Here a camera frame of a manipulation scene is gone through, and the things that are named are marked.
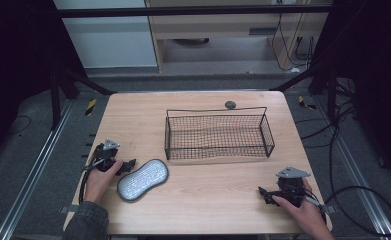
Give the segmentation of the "aluminium floor rail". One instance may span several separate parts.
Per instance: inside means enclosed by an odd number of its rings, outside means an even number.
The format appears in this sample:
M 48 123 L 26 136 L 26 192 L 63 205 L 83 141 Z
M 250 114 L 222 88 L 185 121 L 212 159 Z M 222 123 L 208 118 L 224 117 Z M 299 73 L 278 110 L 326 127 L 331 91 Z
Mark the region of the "aluminium floor rail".
M 380 240 L 391 240 L 391 222 L 384 212 L 382 205 L 380 204 L 384 198 L 380 195 L 379 192 L 375 191 L 369 186 L 367 180 L 355 163 L 354 158 L 346 145 L 346 142 L 344 141 L 343 137 L 339 135 L 339 119 L 343 117 L 345 113 L 350 112 L 351 109 L 347 108 L 343 113 L 336 111 L 336 119 L 330 120 L 327 116 L 326 102 L 321 97 L 314 97 L 313 100 L 316 102 L 320 113 L 323 115 L 324 121 L 330 126 L 329 132 L 331 135 L 331 141 L 329 144 L 329 180 L 331 195 L 328 197 L 328 200 L 334 201 L 339 211 L 358 228 L 368 232 L 369 234 L 379 237 Z M 352 182 L 352 185 L 350 186 L 345 186 L 340 189 L 336 189 L 334 186 L 334 151 L 338 153 L 339 159 L 345 166 L 348 177 Z M 367 229 L 365 226 L 357 222 L 348 213 L 348 211 L 343 208 L 343 205 L 341 204 L 341 194 L 347 193 L 348 191 L 355 191 L 359 196 L 364 211 L 367 213 L 371 224 L 373 225 L 372 230 Z
M 42 176 L 45 166 L 51 157 L 58 139 L 60 138 L 60 135 L 68 121 L 73 105 L 74 102 L 72 100 L 65 101 L 64 107 L 61 110 L 60 119 L 56 127 L 50 131 L 15 201 L 13 202 L 10 210 L 8 211 L 8 214 L 0 225 L 0 240 L 11 239 L 16 226 L 22 217 L 22 214 L 29 203 L 34 189 L 40 177 Z

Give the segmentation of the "person's left hand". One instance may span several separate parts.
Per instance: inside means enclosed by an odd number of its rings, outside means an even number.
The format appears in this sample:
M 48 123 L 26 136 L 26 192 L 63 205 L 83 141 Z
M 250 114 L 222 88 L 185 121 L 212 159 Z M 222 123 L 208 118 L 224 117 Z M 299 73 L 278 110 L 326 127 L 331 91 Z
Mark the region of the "person's left hand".
M 122 165 L 123 161 L 117 160 L 105 172 L 99 171 L 97 168 L 93 169 L 86 182 L 83 200 L 100 204 L 105 191 L 116 177 L 116 173 L 121 169 Z

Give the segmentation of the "black metal frame stand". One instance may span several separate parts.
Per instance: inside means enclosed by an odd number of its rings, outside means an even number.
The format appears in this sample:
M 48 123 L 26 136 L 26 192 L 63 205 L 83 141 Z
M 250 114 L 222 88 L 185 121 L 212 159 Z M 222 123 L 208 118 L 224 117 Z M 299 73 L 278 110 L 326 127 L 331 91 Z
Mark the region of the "black metal frame stand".
M 104 88 L 92 82 L 88 77 L 78 74 L 70 69 L 58 68 L 53 70 L 50 76 L 52 130 L 59 126 L 61 120 L 60 91 L 63 91 L 67 99 L 76 99 L 80 94 L 78 88 L 74 84 L 75 81 L 84 84 L 102 95 L 115 94 L 115 91 Z
M 334 63 L 330 59 L 317 60 L 309 69 L 298 74 L 289 81 L 271 88 L 271 91 L 286 91 L 290 87 L 310 77 L 313 78 L 309 85 L 309 92 L 311 94 L 315 95 L 321 93 L 324 89 L 327 89 L 327 116 L 330 120 L 335 120 L 337 76 Z

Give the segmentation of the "person's right hand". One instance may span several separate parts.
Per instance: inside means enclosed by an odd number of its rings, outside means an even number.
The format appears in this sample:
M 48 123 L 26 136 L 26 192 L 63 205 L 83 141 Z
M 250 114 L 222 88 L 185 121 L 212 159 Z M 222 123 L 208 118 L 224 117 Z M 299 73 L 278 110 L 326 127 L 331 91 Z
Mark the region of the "person's right hand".
M 322 219 L 318 208 L 304 200 L 300 207 L 296 207 L 286 199 L 273 196 L 272 199 L 285 209 L 296 221 L 305 234 L 314 239 L 331 239 L 332 234 Z

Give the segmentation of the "black metal frame bar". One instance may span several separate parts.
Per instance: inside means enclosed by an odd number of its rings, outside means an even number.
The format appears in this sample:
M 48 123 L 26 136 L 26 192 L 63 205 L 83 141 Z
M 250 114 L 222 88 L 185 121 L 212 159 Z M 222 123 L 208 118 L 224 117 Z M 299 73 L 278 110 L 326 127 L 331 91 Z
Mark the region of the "black metal frame bar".
M 150 8 L 69 9 L 55 12 L 61 18 L 186 16 L 226 14 L 324 13 L 332 4 L 307 5 L 240 5 L 240 6 L 185 6 Z

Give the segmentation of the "white cabinet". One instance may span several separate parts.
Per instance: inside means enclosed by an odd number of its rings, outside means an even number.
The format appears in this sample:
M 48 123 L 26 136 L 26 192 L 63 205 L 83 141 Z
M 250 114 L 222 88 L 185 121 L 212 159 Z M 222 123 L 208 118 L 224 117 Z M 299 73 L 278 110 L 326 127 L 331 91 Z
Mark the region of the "white cabinet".
M 144 8 L 144 0 L 54 0 L 58 10 Z M 85 69 L 156 67 L 148 18 L 64 18 Z

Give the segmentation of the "light wooden desk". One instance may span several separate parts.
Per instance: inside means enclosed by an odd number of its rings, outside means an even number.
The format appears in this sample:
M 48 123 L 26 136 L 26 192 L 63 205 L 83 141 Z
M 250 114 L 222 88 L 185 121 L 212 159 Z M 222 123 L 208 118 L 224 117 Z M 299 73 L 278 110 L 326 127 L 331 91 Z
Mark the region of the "light wooden desk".
M 331 4 L 333 0 L 144 0 L 148 7 L 307 5 Z M 171 39 L 202 39 L 266 36 L 278 66 L 293 61 L 296 40 L 318 37 L 327 20 L 324 13 L 226 14 L 151 16 L 155 46 Z

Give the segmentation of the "grey oval scrubbing pad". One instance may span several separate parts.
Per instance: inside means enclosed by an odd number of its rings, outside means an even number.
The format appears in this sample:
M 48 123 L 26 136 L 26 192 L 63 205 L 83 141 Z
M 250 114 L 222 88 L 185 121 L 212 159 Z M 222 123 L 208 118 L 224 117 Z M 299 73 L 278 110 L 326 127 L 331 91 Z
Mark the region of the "grey oval scrubbing pad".
M 138 201 L 149 190 L 165 183 L 168 177 L 167 165 L 160 159 L 152 159 L 122 177 L 117 184 L 117 192 L 123 201 Z

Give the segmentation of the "yellow black tape strip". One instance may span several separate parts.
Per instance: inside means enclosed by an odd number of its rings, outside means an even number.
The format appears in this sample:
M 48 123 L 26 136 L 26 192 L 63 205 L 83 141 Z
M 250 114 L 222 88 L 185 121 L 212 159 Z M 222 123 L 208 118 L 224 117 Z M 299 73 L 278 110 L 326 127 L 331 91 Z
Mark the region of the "yellow black tape strip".
M 304 108 L 307 108 L 307 109 L 310 109 L 310 110 L 316 110 L 317 109 L 316 105 L 314 105 L 314 104 L 307 104 L 302 96 L 298 96 L 298 104 L 301 107 L 304 107 Z
M 84 114 L 85 116 L 90 116 L 92 114 L 93 109 L 94 109 L 96 103 L 97 103 L 97 99 L 91 99 L 89 101 L 88 106 L 87 106 L 86 111 L 85 111 L 85 114 Z

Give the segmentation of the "black wire basket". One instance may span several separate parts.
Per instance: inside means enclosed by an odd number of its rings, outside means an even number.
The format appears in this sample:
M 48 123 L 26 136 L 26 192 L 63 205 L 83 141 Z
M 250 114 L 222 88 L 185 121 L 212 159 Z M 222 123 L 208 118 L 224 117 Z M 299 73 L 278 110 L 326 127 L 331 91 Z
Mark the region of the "black wire basket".
M 275 141 L 266 107 L 166 111 L 168 160 L 270 157 Z

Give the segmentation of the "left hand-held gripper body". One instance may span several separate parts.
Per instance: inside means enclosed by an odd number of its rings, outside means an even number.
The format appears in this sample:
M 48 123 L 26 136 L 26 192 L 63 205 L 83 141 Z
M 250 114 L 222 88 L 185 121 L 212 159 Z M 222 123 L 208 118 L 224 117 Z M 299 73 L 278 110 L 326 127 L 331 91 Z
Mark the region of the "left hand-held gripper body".
M 92 165 L 101 172 L 106 172 L 115 162 L 115 156 L 120 144 L 107 138 L 96 146 L 93 152 Z

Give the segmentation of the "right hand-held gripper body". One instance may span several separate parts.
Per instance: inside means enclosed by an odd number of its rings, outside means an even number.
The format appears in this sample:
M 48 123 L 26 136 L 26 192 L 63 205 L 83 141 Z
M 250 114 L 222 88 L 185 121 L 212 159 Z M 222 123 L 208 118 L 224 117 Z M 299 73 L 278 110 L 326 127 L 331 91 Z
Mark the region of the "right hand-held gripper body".
M 277 185 L 282 192 L 282 198 L 285 198 L 296 207 L 300 207 L 302 200 L 306 196 L 303 179 L 309 177 L 310 173 L 294 168 L 286 167 L 279 171 Z

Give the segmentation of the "black curtain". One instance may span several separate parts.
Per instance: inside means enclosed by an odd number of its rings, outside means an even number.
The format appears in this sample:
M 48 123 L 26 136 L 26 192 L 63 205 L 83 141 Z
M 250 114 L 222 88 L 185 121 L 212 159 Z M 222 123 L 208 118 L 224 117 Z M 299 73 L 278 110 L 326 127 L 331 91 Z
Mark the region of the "black curtain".
M 0 0 L 0 144 L 21 102 L 50 88 L 50 71 L 26 18 L 55 8 L 54 0 Z
M 333 0 L 314 53 L 355 83 L 360 121 L 391 169 L 391 0 Z

